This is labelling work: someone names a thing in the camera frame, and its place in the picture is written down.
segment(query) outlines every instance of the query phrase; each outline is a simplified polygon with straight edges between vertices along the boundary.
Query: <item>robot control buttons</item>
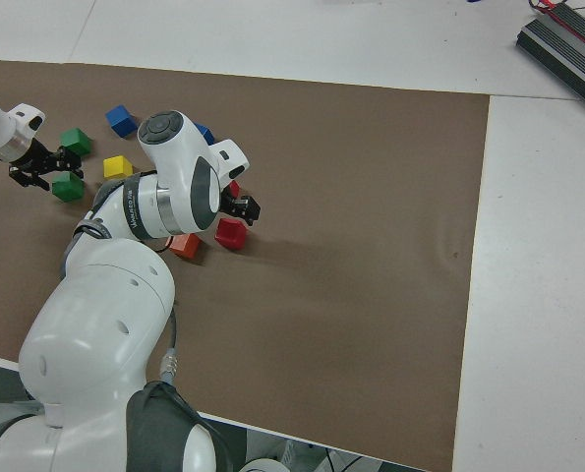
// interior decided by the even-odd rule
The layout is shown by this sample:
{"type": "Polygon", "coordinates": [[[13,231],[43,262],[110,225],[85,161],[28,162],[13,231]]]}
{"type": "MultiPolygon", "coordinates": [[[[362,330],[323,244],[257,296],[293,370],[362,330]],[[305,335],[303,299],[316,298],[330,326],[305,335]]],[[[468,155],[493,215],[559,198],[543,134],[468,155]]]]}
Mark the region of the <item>robot control buttons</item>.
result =
{"type": "Polygon", "coordinates": [[[183,127],[183,117],[176,111],[152,115],[139,128],[139,138],[147,145],[160,145],[174,138],[183,127]]]}

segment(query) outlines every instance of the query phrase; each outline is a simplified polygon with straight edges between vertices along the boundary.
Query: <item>blue cube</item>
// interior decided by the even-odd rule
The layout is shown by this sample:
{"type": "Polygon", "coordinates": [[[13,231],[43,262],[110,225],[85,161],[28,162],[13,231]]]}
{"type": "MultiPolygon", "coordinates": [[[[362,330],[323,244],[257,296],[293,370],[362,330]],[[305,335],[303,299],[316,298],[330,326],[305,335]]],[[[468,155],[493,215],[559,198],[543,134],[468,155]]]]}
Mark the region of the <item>blue cube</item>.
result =
{"type": "Polygon", "coordinates": [[[198,131],[201,132],[201,135],[203,135],[203,138],[205,138],[205,141],[208,145],[211,146],[213,143],[215,143],[215,138],[213,137],[211,130],[207,126],[199,125],[198,123],[194,124],[198,128],[198,131]]]}
{"type": "Polygon", "coordinates": [[[106,113],[108,124],[115,133],[125,138],[137,130],[137,123],[131,116],[124,105],[117,105],[115,108],[106,113]]]}

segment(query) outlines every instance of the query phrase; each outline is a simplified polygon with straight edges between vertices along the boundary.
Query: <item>yellow cube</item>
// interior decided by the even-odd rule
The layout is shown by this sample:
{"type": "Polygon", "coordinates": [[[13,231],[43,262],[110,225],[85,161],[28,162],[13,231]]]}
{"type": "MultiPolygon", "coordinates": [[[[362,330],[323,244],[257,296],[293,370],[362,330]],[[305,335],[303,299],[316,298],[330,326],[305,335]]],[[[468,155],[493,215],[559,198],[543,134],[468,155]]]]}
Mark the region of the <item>yellow cube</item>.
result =
{"type": "Polygon", "coordinates": [[[133,164],[123,155],[104,159],[105,179],[125,179],[129,175],[133,175],[133,164]]]}

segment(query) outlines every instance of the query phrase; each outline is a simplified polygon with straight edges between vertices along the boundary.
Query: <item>brown paper sheet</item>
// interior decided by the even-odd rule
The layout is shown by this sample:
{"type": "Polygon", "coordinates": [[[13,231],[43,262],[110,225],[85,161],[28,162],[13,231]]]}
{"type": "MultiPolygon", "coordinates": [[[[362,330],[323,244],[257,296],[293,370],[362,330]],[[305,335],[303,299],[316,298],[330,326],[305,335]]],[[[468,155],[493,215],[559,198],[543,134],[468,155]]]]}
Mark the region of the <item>brown paper sheet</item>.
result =
{"type": "Polygon", "coordinates": [[[1,107],[21,102],[47,114],[49,148],[80,127],[94,151],[87,194],[71,204],[18,186],[0,164],[0,357],[17,360],[58,283],[102,159],[150,169],[104,113],[178,109],[238,143],[252,164],[239,183],[263,207],[238,253],[213,226],[195,264],[163,254],[179,391],[208,413],[450,470],[486,96],[0,62],[1,107]]]}

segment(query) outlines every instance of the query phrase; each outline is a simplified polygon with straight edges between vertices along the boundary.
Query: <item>green cube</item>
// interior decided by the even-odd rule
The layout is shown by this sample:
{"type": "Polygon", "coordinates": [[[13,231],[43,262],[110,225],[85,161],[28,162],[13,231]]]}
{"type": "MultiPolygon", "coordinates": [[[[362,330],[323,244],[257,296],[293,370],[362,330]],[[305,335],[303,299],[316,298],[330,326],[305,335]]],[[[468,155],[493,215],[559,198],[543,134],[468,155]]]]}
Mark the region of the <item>green cube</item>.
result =
{"type": "Polygon", "coordinates": [[[62,133],[60,144],[80,157],[91,152],[91,140],[80,128],[73,128],[62,133]]]}
{"type": "Polygon", "coordinates": [[[85,183],[76,174],[67,170],[54,178],[52,194],[63,202],[79,200],[85,194],[85,183]]]}

